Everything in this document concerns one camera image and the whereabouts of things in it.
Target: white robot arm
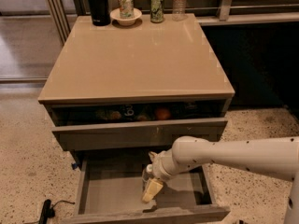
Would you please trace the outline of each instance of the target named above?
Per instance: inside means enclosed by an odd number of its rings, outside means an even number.
[[[234,142],[209,142],[190,136],[180,137],[172,148],[149,154],[152,175],[142,201],[148,203],[167,182],[179,173],[205,163],[217,163],[293,182],[285,224],[299,221],[299,137]]]

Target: speckled floor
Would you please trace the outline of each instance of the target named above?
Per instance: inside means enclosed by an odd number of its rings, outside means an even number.
[[[41,85],[0,85],[0,223],[19,224],[39,220],[42,204],[74,202],[79,170],[51,134],[52,123],[37,101]],[[230,110],[221,141],[299,135],[299,123],[285,108]],[[282,224],[291,183],[219,165],[208,165],[217,204],[231,213],[219,222]],[[74,206],[59,203],[60,223],[71,217]]]

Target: clear bottle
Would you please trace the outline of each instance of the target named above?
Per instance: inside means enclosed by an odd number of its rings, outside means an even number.
[[[187,0],[174,0],[173,1],[172,19],[174,21],[182,21],[185,19],[186,4],[187,4]]]

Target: small plate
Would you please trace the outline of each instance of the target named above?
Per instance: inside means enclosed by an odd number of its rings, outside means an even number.
[[[138,18],[140,18],[142,12],[136,8],[134,8],[134,17],[131,19],[121,19],[120,9],[117,8],[110,13],[111,19],[116,20],[121,26],[131,26],[133,25]]]

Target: can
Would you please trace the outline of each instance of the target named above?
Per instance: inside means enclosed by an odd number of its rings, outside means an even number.
[[[150,0],[150,20],[155,23],[164,20],[164,0]]]
[[[119,0],[121,19],[132,19],[134,17],[133,0]]]

